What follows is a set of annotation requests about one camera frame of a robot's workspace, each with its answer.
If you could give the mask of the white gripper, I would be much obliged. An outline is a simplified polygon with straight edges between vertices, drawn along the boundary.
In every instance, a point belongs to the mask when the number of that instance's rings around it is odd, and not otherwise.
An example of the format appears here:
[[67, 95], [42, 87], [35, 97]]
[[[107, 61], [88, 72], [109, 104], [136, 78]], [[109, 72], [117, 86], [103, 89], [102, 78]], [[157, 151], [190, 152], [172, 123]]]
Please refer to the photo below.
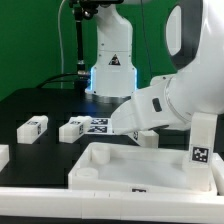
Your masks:
[[174, 114], [165, 95], [168, 81], [135, 91], [131, 99], [120, 105], [111, 115], [115, 134], [126, 134], [139, 130], [170, 125]]

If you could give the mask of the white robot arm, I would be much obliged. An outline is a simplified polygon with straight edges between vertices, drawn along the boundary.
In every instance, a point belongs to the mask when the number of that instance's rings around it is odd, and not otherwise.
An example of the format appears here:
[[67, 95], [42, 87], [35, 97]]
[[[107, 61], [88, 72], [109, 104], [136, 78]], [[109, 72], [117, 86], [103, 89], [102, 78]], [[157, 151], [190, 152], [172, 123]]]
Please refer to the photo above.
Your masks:
[[179, 0], [181, 47], [171, 55], [174, 74], [136, 86], [131, 23], [118, 4], [151, 0], [69, 0], [80, 17], [97, 21], [98, 50], [85, 95], [121, 105], [111, 115], [117, 134], [167, 128], [187, 130], [196, 113], [224, 114], [224, 0]]

